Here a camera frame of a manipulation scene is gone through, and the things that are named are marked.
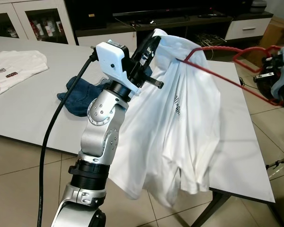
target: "white drawer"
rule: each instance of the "white drawer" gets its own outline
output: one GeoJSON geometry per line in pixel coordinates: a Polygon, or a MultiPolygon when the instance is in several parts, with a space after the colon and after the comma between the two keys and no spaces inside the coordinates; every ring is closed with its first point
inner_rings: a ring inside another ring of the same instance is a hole
{"type": "Polygon", "coordinates": [[[232,21],[225,40],[264,35],[271,18],[232,21]]]}
{"type": "Polygon", "coordinates": [[[116,43],[127,46],[129,52],[134,52],[137,48],[136,32],[125,32],[107,35],[93,35],[78,37],[79,46],[97,46],[101,42],[112,40],[116,43]]]}

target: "drawer handle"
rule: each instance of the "drawer handle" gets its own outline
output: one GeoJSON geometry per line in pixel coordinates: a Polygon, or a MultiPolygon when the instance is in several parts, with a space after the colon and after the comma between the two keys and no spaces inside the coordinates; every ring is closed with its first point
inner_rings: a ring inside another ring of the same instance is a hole
{"type": "Polygon", "coordinates": [[[243,31],[255,30],[255,27],[244,27],[242,30],[243,31]]]}

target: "glass cabinet door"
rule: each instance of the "glass cabinet door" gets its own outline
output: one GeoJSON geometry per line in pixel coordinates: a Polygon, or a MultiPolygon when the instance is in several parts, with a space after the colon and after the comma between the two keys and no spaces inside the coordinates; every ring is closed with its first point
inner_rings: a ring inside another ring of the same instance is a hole
{"type": "Polygon", "coordinates": [[[0,4],[0,36],[27,39],[11,3],[0,4]]]}
{"type": "Polygon", "coordinates": [[[63,0],[13,3],[28,39],[76,44],[63,0]]]}
{"type": "Polygon", "coordinates": [[[37,40],[68,44],[57,9],[31,10],[25,13],[37,40]]]}

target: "table leg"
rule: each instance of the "table leg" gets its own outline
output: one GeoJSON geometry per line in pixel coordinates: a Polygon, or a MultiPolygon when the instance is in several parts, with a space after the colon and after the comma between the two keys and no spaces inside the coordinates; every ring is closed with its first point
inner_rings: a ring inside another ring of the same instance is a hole
{"type": "Polygon", "coordinates": [[[196,219],[191,227],[201,227],[231,196],[218,192],[213,193],[213,200],[209,203],[206,209],[196,219]]]}
{"type": "Polygon", "coordinates": [[[282,220],[279,213],[277,212],[275,205],[274,204],[268,204],[268,207],[270,208],[270,211],[274,215],[274,218],[277,220],[278,224],[281,227],[284,227],[284,221],[282,220]]]}

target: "tile floor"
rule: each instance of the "tile floor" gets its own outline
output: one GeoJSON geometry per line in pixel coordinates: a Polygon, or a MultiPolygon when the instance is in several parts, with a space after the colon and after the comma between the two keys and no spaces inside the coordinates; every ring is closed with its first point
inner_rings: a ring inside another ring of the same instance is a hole
{"type": "MultiPolygon", "coordinates": [[[[237,71],[246,84],[255,87],[252,74],[240,66],[237,71]]],[[[244,94],[265,163],[284,158],[284,109],[244,94]]],[[[0,137],[0,227],[36,225],[39,155],[39,147],[0,137]]],[[[75,161],[71,155],[51,150],[46,153],[44,227],[51,224],[65,184],[70,181],[68,167],[75,161]]],[[[284,164],[269,169],[268,175],[276,206],[284,220],[284,164]]],[[[211,192],[197,195],[180,192],[176,205],[168,210],[147,191],[143,191],[139,200],[131,201],[111,181],[108,181],[107,189],[101,207],[107,216],[107,227],[189,227],[212,199],[211,192]]],[[[238,198],[230,198],[203,226],[279,227],[267,205],[238,198]]]]}

